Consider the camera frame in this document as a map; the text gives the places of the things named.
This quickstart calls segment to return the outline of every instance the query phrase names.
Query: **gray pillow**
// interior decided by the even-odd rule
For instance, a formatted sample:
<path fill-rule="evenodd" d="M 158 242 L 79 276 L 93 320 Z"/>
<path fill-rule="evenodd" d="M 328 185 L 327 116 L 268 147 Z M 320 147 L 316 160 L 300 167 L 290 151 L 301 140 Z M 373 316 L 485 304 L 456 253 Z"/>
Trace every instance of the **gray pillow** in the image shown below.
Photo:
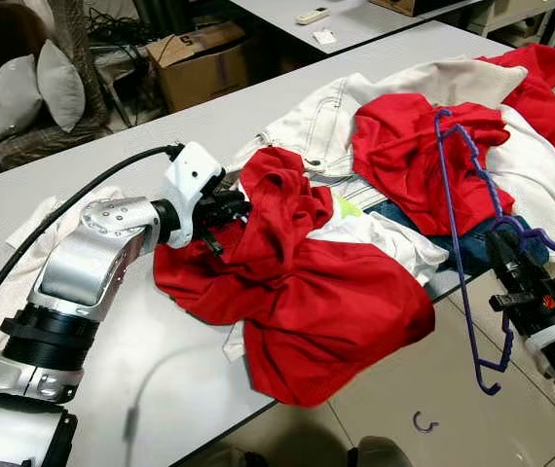
<path fill-rule="evenodd" d="M 33 123 L 42 107 L 33 55 L 12 58 L 0 67 L 0 141 Z"/>
<path fill-rule="evenodd" d="M 37 61 L 37 85 L 56 124 L 72 131 L 85 112 L 85 90 L 72 62 L 50 40 Z"/>

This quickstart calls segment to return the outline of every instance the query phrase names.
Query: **robotic arm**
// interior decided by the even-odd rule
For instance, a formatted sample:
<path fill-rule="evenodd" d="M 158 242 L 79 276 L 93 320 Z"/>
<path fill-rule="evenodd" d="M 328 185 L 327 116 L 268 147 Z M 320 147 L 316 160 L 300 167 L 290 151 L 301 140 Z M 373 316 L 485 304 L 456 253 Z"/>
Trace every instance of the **robotic arm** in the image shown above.
<path fill-rule="evenodd" d="M 488 253 L 506 295 L 494 295 L 490 306 L 509 316 L 543 375 L 555 383 L 555 278 L 522 252 L 510 232 L 486 236 Z"/>
<path fill-rule="evenodd" d="M 101 199 L 85 207 L 24 309 L 1 325 L 9 340 L 0 352 L 0 466 L 66 464 L 77 418 L 60 404 L 76 394 L 126 268 L 159 243 L 180 248 L 203 238 L 219 254 L 207 228 L 249 211 L 242 194 L 213 193 L 224 175 L 204 148 L 190 143 L 166 172 L 164 199 Z"/>

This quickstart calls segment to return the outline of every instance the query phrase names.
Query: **black cable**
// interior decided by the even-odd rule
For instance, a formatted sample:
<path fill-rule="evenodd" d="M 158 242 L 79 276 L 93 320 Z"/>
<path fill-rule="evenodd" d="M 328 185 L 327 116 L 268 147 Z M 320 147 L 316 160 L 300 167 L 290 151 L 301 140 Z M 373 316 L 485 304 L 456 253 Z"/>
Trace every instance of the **black cable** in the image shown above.
<path fill-rule="evenodd" d="M 70 207 L 72 207 L 76 202 L 93 190 L 97 185 L 102 183 L 104 180 L 109 178 L 116 172 L 119 172 L 124 167 L 131 165 L 132 163 L 141 161 L 142 159 L 149 158 L 151 156 L 155 156 L 160 153 L 165 153 L 169 156 L 169 159 L 173 161 L 180 151 L 184 148 L 184 145 L 178 144 L 176 146 L 159 146 L 157 148 L 148 149 L 147 151 L 143 151 L 141 153 L 135 154 L 134 156 L 130 156 L 127 159 L 124 159 L 121 162 L 116 163 L 112 167 L 108 168 L 104 172 L 100 173 L 97 177 L 95 177 L 90 183 L 85 185 L 81 190 L 76 192 L 69 200 L 67 200 L 64 204 L 54 210 L 51 214 L 49 214 L 39 226 L 35 228 L 35 230 L 26 238 L 25 241 L 18 247 L 16 252 L 12 255 L 12 257 L 5 263 L 5 266 L 0 270 L 0 286 L 3 281 L 7 278 L 9 273 L 12 271 L 14 266 L 17 264 L 19 259 L 26 253 L 26 250 L 37 240 L 37 238 L 44 233 L 44 231 L 52 225 L 59 217 L 61 217 Z"/>
<path fill-rule="evenodd" d="M 134 18 L 113 18 L 98 11 L 89 9 L 88 33 L 91 38 L 103 42 L 125 43 L 143 46 L 160 39 L 150 26 Z"/>

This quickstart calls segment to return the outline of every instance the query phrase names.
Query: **gray tile floor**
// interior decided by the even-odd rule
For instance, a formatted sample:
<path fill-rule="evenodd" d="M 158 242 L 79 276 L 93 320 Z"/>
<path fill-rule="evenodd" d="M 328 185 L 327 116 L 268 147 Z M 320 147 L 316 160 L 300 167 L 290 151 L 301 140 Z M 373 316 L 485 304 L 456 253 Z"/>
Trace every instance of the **gray tile floor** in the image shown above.
<path fill-rule="evenodd" d="M 499 286 L 492 274 L 471 282 L 469 295 L 483 356 L 500 357 L 500 324 L 487 298 Z M 485 373 L 502 390 L 477 387 L 461 296 L 436 305 L 436 329 L 369 368 L 314 409 L 276 405 L 219 446 L 260 452 L 272 467 L 345 467 L 346 452 L 367 435 L 392 438 L 414 467 L 555 467 L 555 390 L 516 340 L 505 374 Z M 439 426 L 422 434 L 416 411 Z M 200 467 L 213 447 L 185 467 Z"/>

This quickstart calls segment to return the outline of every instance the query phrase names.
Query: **red fabric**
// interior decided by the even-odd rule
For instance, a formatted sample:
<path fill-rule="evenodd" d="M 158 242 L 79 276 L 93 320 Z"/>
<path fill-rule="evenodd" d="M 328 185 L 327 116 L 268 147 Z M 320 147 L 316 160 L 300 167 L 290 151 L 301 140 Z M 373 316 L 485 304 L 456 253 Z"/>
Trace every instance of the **red fabric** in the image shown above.
<path fill-rule="evenodd" d="M 447 107 L 440 128 L 461 124 L 479 149 L 479 161 L 491 146 L 507 140 L 500 111 L 465 103 Z M 451 234 L 444 185 L 436 146 L 432 107 L 421 94 L 385 94 L 355 113 L 353 170 L 398 204 L 424 235 Z M 463 138 L 455 133 L 444 140 L 458 234 L 463 235 L 494 217 L 487 185 L 474 171 Z M 502 209 L 511 212 L 514 199 L 498 190 Z"/>
<path fill-rule="evenodd" d="M 530 44 L 493 58 L 479 59 L 495 65 L 524 66 L 529 75 L 505 100 L 555 147 L 555 49 Z"/>
<path fill-rule="evenodd" d="M 370 244 L 306 238 L 332 216 L 326 187 L 311 188 L 301 158 L 278 148 L 257 152 L 241 181 L 253 209 L 246 227 L 203 243 L 160 246 L 157 286 L 210 324 L 245 318 L 244 341 L 255 389 L 287 404 L 320 404 L 355 374 L 433 330 L 424 289 Z"/>

